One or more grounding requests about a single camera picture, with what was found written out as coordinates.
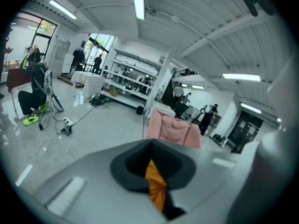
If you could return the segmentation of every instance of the floor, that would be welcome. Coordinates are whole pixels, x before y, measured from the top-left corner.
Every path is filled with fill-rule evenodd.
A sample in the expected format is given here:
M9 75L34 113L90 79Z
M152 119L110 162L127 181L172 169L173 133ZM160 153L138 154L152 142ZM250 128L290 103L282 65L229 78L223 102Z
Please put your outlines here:
M82 89L76 89L72 97L69 84L53 80L53 88L64 107L64 112L57 114L58 119L68 117L77 122L89 112L73 127L73 133L68 137L56 135L53 118L43 131L39 130L38 123L28 127L22 125L24 116L17 93L20 89L30 91L29 85L14 91L19 119L7 87L0 87L0 93L5 95L0 101L1 160L14 185L26 167L32 166L20 184L20 188L31 194L49 177L86 154L142 139L143 116L137 115L135 109L114 101L94 109L89 103L84 103ZM43 126L47 125L47 118L43 118ZM63 125L63 122L58 123L57 130ZM201 146L207 150L224 151L206 136L201 137Z

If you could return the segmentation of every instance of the window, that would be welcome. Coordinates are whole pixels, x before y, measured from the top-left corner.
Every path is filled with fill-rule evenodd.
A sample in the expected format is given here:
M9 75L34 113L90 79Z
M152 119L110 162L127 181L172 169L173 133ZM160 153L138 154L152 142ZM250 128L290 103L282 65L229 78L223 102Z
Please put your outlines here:
M41 24L37 29L37 33L52 36L56 26L48 21L42 20Z
M94 59L98 56L102 56L102 62L100 65L100 68L102 68L114 40L115 37L112 35L97 33L90 34L90 38L84 47L85 57L88 58L85 66L86 71L91 71L93 69Z
M9 40L6 43L6 47L13 48L13 50L5 55L5 69L8 70L11 63L21 63L26 55L26 48L33 45L37 45L42 59L44 59L56 27L51 22L39 17L18 13L11 23L12 31L9 33Z

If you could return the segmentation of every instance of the pink chair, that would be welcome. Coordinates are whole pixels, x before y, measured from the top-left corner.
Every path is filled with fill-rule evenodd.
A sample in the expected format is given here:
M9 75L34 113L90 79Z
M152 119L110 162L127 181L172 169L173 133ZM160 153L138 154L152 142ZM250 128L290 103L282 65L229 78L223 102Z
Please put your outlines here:
M187 147L200 148L200 131L196 124L170 117L154 109L146 139L159 139Z

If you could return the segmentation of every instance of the yellow shoe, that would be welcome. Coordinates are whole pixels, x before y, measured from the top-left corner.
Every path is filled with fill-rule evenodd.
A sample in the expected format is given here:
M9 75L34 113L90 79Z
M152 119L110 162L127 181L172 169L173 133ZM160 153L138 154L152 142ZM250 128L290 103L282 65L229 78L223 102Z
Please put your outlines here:
M28 117L27 119L24 119L24 120L23 120L23 124L24 124L25 126L29 126L29 125L31 125L31 124L37 122L37 121L38 121L38 116L35 114L34 116L30 116L30 117Z
M40 108L39 108L39 112L40 113L45 113L46 112L46 109L48 108L48 106L49 106L49 103L48 102L46 102L46 103L44 103Z

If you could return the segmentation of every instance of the power cord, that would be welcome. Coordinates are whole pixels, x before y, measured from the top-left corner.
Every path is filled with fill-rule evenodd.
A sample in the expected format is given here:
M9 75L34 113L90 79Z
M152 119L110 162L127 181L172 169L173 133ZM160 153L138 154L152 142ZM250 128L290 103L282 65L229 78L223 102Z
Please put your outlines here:
M108 108L107 105L101 105L101 108L98 107L98 106L93 107L91 110L89 110L83 117L81 117L81 118L80 118L76 123L74 123L72 126L75 126L77 123L79 123L84 117L86 117L86 116L87 116L91 111L93 111L94 109L102 110L102 109L106 109L106 108ZM47 109L50 109L50 110L51 110L51 111L50 111L50 114L52 115L53 119L55 120L55 125L53 125L53 126L55 127L56 134L54 135L53 138L44 140L44 141L40 144L40 146L38 147L37 151L36 151L34 154L31 154L31 155L26 155L26 154L25 154L26 157L33 157L33 156L36 156L36 155L39 153L41 147L43 146L43 144L44 144L45 142L54 139L54 138L56 137L56 135L59 135L59 134L60 134L59 132L57 132L57 122L62 122L62 121L64 121L64 120L63 120L63 119L62 119L62 120L59 120L59 119L57 119L57 118L55 117L55 114L53 114L53 112L54 112L53 107L48 107ZM50 121L49 113L47 113L47 115L48 115L48 117L49 117L48 122L47 122L47 126L46 126L45 128L43 128L42 130L46 129L46 128L49 126L49 121ZM19 140L19 139L16 139L16 140L6 140L6 142L9 142L9 143L16 142L16 141L20 141L20 142L21 142L21 145L22 145L22 148L23 148L23 150L24 150L24 153L26 153L22 140Z

